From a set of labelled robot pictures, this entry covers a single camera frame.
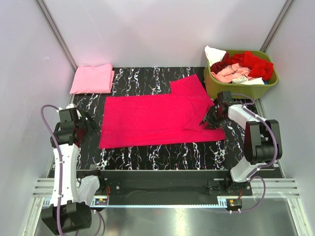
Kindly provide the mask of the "magenta t shirt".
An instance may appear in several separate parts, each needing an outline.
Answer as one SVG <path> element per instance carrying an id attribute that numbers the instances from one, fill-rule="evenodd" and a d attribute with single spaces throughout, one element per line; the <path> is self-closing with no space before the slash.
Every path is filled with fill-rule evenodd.
<path id="1" fill-rule="evenodd" d="M 107 97 L 99 147 L 124 148 L 225 139 L 200 124 L 214 105 L 197 75 L 170 82 L 168 94 Z"/>

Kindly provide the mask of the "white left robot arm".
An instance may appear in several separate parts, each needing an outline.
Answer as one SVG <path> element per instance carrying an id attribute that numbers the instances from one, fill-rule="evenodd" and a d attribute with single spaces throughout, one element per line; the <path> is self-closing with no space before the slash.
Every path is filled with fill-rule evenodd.
<path id="1" fill-rule="evenodd" d="M 76 163 L 88 132 L 87 119 L 75 108 L 59 111 L 59 117 L 51 137 L 56 165 L 54 188 L 50 206 L 42 210 L 41 219 L 55 235 L 64 236 L 91 226 L 90 205 L 94 194 L 106 190 L 106 182 L 92 174 L 76 183 Z"/>

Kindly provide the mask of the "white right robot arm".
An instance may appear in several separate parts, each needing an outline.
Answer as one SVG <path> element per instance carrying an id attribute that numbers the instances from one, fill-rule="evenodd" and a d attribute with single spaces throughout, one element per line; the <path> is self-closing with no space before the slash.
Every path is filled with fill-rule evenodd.
<path id="1" fill-rule="evenodd" d="M 200 125 L 205 129 L 218 129 L 221 122 L 230 119 L 245 131 L 244 157 L 230 169 L 229 178 L 223 183 L 224 191 L 234 195 L 262 168 L 270 167 L 283 155 L 280 125 L 275 119 L 265 119 L 250 111 L 245 105 L 224 102 L 211 107 Z"/>

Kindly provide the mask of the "olive green plastic basket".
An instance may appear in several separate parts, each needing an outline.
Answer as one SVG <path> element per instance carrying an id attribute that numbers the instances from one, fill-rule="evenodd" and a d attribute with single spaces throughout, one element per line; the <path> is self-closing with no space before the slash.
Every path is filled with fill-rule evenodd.
<path id="1" fill-rule="evenodd" d="M 244 53 L 247 50 L 225 50 L 229 53 L 229 57 L 234 54 Z M 255 56 L 260 57 L 261 59 L 265 59 L 271 62 L 271 59 L 268 55 L 261 51 L 250 51 Z M 231 83 L 221 83 L 217 81 L 212 75 L 210 70 L 210 65 L 207 60 L 207 66 L 204 69 L 204 78 L 206 91 L 211 98 L 216 98 L 217 94 L 222 91 L 230 91 L 231 93 L 237 94 L 245 94 L 253 99 L 261 98 L 268 89 L 275 86 L 279 79 L 278 75 L 274 69 L 271 79 L 268 81 L 268 85 L 265 85 L 263 79 L 261 77 L 247 79 L 245 76 L 241 76 L 238 79 L 233 79 Z"/>

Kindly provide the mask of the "folded pink t shirt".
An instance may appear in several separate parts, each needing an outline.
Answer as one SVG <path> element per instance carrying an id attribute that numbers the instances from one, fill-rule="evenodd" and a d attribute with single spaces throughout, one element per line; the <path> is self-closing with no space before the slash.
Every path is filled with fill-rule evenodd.
<path id="1" fill-rule="evenodd" d="M 79 66 L 75 72 L 70 94 L 109 94 L 114 79 L 113 65 Z"/>

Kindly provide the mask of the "peach garment in basket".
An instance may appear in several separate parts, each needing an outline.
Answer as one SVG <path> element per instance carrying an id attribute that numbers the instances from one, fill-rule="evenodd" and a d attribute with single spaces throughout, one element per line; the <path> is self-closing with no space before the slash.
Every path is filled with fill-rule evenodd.
<path id="1" fill-rule="evenodd" d="M 233 79 L 238 79 L 241 76 L 245 76 L 247 79 L 251 79 L 249 76 L 251 70 L 248 67 L 242 67 L 240 64 L 228 65 L 218 73 L 211 72 L 211 75 L 221 83 L 231 83 Z"/>

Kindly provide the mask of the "dark red garment in basket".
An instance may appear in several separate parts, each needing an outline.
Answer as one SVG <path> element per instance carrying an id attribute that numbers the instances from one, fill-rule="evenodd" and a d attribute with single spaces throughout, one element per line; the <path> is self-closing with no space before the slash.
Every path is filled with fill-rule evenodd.
<path id="1" fill-rule="evenodd" d="M 214 63 L 210 67 L 211 72 L 214 72 L 215 74 L 217 74 L 218 72 L 226 68 L 229 65 L 228 59 L 229 59 L 229 53 L 225 53 L 221 61 Z"/>

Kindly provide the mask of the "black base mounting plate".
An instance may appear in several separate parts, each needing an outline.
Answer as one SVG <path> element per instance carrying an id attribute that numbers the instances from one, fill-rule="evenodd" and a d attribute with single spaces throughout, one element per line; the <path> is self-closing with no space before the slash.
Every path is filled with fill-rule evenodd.
<path id="1" fill-rule="evenodd" d="M 101 179 L 109 186 L 111 207 L 205 207 L 216 204 L 218 197 L 238 198 L 250 195 L 225 190 L 227 171 L 216 170 L 102 170 Z"/>

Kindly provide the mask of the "white cloth in basket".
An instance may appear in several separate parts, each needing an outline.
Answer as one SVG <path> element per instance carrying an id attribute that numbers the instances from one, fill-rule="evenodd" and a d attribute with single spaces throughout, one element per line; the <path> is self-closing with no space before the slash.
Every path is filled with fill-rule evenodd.
<path id="1" fill-rule="evenodd" d="M 223 57 L 226 54 L 225 50 L 211 48 L 209 46 L 205 47 L 204 52 L 210 66 L 212 66 L 213 64 L 217 62 L 222 61 Z"/>

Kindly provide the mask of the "aluminium frame rail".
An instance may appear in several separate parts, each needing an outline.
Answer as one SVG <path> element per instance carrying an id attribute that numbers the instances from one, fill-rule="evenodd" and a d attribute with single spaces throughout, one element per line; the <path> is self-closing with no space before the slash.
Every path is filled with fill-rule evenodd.
<path id="1" fill-rule="evenodd" d="M 51 198 L 54 190 L 53 178 L 39 178 L 33 191 L 33 198 Z M 292 178 L 266 178 L 264 182 L 254 179 L 249 187 L 242 190 L 242 198 L 299 198 L 296 183 Z"/>

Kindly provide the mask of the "left aluminium corner post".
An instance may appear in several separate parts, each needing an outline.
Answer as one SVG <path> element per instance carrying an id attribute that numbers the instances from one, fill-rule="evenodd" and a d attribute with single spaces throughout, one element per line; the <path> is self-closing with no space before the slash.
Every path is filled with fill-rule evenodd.
<path id="1" fill-rule="evenodd" d="M 66 57 L 68 63 L 70 64 L 72 70 L 75 72 L 78 68 L 77 63 L 71 54 L 53 16 L 52 13 L 50 12 L 46 2 L 44 0 L 35 0 L 35 3 L 39 7 L 45 21 L 47 22 L 51 32 L 53 33 L 57 43 L 59 44 L 64 56 Z"/>

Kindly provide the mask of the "aluminium corner post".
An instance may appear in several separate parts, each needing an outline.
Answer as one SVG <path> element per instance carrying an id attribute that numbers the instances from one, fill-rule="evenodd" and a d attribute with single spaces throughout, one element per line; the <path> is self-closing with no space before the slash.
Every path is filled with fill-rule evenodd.
<path id="1" fill-rule="evenodd" d="M 288 13 L 290 12 L 292 6 L 294 5 L 295 0 L 286 0 L 280 10 L 280 12 L 278 13 L 271 29 L 269 30 L 261 48 L 260 51 L 266 53 L 268 48 L 270 47 L 272 41 L 274 40 L 277 32 L 279 31 L 282 23 L 284 22 L 286 16 L 288 15 Z"/>
<path id="2" fill-rule="evenodd" d="M 71 54 L 53 16 L 52 13 L 50 12 L 46 2 L 44 0 L 35 0 L 35 3 L 39 7 L 45 21 L 47 22 L 51 32 L 53 33 L 57 43 L 59 44 L 64 56 L 66 57 L 68 63 L 70 64 L 72 70 L 75 72 L 78 68 L 77 63 Z"/>

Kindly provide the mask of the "right aluminium corner post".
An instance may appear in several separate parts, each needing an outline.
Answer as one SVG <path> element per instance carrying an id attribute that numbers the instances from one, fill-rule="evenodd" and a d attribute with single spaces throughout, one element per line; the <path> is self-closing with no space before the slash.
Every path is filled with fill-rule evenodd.
<path id="1" fill-rule="evenodd" d="M 280 10 L 280 12 L 278 13 L 271 29 L 269 30 L 261 48 L 260 51 L 266 53 L 268 48 L 270 47 L 272 41 L 274 40 L 277 32 L 279 31 L 282 23 L 284 22 L 286 16 L 288 15 L 288 13 L 290 12 L 292 6 L 294 5 L 295 0 L 286 0 Z"/>

